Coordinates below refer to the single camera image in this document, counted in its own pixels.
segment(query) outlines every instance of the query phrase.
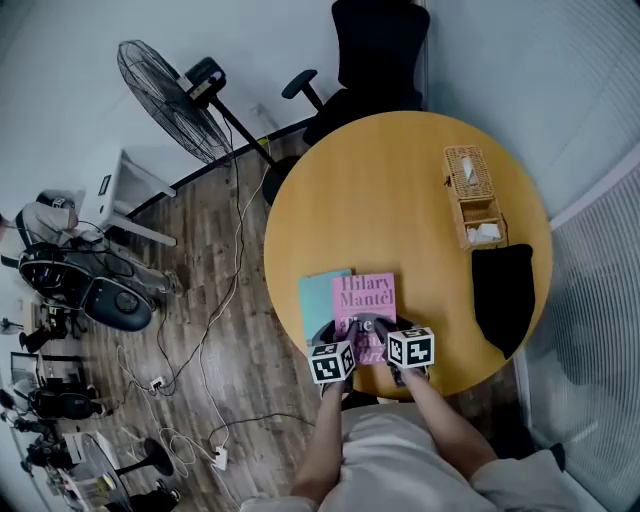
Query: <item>black baseboard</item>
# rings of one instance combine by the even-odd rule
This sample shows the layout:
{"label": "black baseboard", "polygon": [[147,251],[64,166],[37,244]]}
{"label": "black baseboard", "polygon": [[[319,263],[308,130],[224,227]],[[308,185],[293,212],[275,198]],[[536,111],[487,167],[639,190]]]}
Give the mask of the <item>black baseboard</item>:
{"label": "black baseboard", "polygon": [[[303,128],[306,128],[310,121],[311,121],[311,118],[304,119],[304,120],[302,120],[302,121],[300,121],[298,123],[294,123],[294,124],[291,124],[289,126],[285,126],[284,128],[281,128],[280,130],[276,130],[275,132],[270,133],[266,137],[268,137],[269,140],[271,142],[273,142],[275,140],[278,140],[281,137],[285,137],[285,136],[287,136],[287,135],[289,135],[291,133],[294,133],[294,132],[297,132],[298,130],[302,130]],[[216,161],[211,162],[210,164],[207,164],[204,167],[201,167],[200,169],[198,169],[195,172],[192,172],[191,174],[189,174],[189,176],[185,176],[180,181],[174,183],[172,186],[173,186],[174,189],[179,190],[180,188],[184,187],[188,183],[191,183],[193,180],[198,179],[200,176],[204,176],[208,172],[211,172],[216,167],[219,167],[219,166],[224,165],[227,162],[231,161],[231,159],[234,156],[236,158],[238,158],[239,156],[242,156],[245,153],[248,153],[249,151],[251,151],[251,146],[249,146],[249,144],[246,144],[246,145],[242,146],[241,148],[238,148],[235,151],[229,153],[228,155],[225,155],[222,158],[218,158]],[[148,201],[145,201],[140,206],[138,206],[137,208],[133,209],[131,211],[131,213],[127,214],[127,217],[129,217],[129,218],[135,217],[137,214],[139,214],[140,212],[142,212],[143,210],[145,210],[146,208],[148,208],[152,204],[156,203],[157,201],[159,201],[163,197],[165,197],[165,195],[162,194],[162,193],[153,196]]]}

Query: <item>white table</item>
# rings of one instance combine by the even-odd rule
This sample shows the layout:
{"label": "white table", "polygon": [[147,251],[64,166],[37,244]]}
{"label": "white table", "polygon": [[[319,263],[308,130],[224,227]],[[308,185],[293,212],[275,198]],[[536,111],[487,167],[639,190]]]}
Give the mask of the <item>white table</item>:
{"label": "white table", "polygon": [[[162,192],[170,197],[176,191],[149,171],[131,162],[118,146],[106,145],[97,150],[85,171],[84,194],[76,203],[78,218],[95,224],[102,230],[119,227],[136,235],[175,246],[176,239],[136,224],[125,215],[132,210],[127,195],[135,188],[135,181],[143,182],[155,194]],[[78,226],[81,231],[91,231],[87,224]]]}

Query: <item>round wooden table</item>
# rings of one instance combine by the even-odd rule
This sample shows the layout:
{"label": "round wooden table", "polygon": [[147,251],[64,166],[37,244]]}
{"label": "round wooden table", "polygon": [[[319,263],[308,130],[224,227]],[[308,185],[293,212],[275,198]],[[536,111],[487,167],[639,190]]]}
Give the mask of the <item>round wooden table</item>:
{"label": "round wooden table", "polygon": [[[271,209],[264,249],[269,294],[305,354],[298,279],[351,268],[394,273],[398,314],[435,334],[430,373],[443,394],[470,388],[506,364],[475,321],[471,252],[458,244],[442,173],[444,148],[455,145],[482,149],[510,243],[533,247],[536,305],[529,337],[552,269],[549,222],[533,183],[473,126],[426,112],[391,112],[344,126],[313,146]],[[358,366],[355,387],[386,398],[407,395],[386,365]]]}

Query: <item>book cover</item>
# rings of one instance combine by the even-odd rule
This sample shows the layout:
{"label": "book cover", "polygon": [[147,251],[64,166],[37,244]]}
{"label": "book cover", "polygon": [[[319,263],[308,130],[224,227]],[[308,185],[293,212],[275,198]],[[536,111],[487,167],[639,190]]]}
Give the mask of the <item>book cover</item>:
{"label": "book cover", "polygon": [[373,327],[374,315],[396,321],[396,291],[393,274],[348,275],[333,278],[333,318],[336,334],[344,335],[355,315],[361,315],[355,356],[359,364],[383,364],[385,343]]}
{"label": "book cover", "polygon": [[298,296],[307,346],[311,346],[311,339],[316,332],[333,320],[333,278],[350,275],[351,269],[347,268],[298,280]]}

